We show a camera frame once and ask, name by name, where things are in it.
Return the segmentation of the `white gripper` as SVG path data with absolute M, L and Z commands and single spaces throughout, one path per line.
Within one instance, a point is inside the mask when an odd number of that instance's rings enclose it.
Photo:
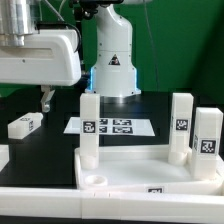
M 52 86 L 71 86 L 81 77 L 75 30 L 41 30 L 22 47 L 0 47 L 0 83 L 42 85 L 41 108 L 50 111 Z

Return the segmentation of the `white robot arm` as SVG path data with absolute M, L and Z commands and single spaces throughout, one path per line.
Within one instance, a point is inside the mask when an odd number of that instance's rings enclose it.
M 0 83 L 39 85 L 42 110 L 50 110 L 54 86 L 71 86 L 81 78 L 81 35 L 60 20 L 40 20 L 46 0 L 0 0 Z M 75 0 L 81 14 L 97 22 L 97 62 L 88 90 L 123 101 L 140 93 L 131 61 L 132 25 L 114 11 L 131 0 Z

